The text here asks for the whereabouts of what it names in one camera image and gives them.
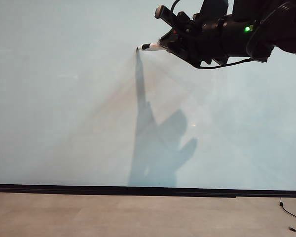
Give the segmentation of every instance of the floor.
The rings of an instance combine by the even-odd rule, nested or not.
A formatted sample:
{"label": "floor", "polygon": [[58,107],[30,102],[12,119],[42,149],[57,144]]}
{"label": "floor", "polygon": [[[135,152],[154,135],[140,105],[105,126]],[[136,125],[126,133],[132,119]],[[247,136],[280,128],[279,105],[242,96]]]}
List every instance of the floor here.
{"label": "floor", "polygon": [[296,237],[288,226],[278,198],[0,193],[0,237]]}

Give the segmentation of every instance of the marker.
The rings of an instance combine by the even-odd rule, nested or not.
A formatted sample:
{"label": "marker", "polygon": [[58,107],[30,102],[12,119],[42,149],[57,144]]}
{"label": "marker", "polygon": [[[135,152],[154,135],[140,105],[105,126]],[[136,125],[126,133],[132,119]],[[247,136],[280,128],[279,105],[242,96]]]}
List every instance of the marker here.
{"label": "marker", "polygon": [[137,47],[137,50],[140,51],[160,51],[166,50],[164,47],[160,46],[158,43],[145,43]]}

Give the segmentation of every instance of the light blue wall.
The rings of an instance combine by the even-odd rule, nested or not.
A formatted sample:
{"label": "light blue wall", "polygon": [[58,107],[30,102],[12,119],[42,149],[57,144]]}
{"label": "light blue wall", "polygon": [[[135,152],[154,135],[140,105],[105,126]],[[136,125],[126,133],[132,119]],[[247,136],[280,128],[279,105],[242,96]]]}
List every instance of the light blue wall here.
{"label": "light blue wall", "polygon": [[159,4],[0,0],[0,183],[296,190],[296,56],[136,55]]}

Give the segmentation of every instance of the green led light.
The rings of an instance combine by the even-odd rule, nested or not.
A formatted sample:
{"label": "green led light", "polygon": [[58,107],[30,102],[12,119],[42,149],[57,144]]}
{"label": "green led light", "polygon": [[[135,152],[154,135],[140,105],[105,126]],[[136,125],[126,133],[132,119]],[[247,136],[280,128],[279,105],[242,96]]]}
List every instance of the green led light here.
{"label": "green led light", "polygon": [[250,31],[250,27],[247,26],[247,27],[245,28],[245,32],[249,32],[249,31]]}

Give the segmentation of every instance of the robotic arm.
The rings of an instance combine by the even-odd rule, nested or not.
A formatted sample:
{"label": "robotic arm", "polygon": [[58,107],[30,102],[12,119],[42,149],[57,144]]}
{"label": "robotic arm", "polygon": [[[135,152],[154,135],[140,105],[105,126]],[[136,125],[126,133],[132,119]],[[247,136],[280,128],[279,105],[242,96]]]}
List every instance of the robotic arm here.
{"label": "robotic arm", "polygon": [[[296,54],[296,0],[235,0],[227,15],[228,0],[204,0],[191,19],[160,5],[155,17],[171,26],[157,44],[143,44],[143,51],[167,50],[192,66],[213,69],[243,62],[267,62],[274,47]],[[227,64],[229,57],[249,57]],[[202,61],[217,67],[201,67]]]}

